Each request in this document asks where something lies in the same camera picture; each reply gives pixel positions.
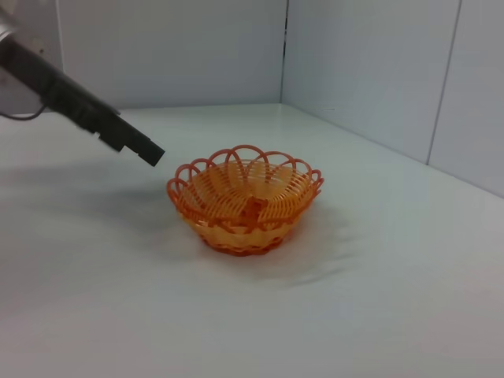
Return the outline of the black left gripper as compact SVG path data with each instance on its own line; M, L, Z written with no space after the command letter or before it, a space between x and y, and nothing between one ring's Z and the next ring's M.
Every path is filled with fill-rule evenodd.
M89 97L79 84L12 37L1 42L1 67L38 95L43 108L52 109L97 135L112 150L121 152L128 148L151 166L165 154L114 108Z

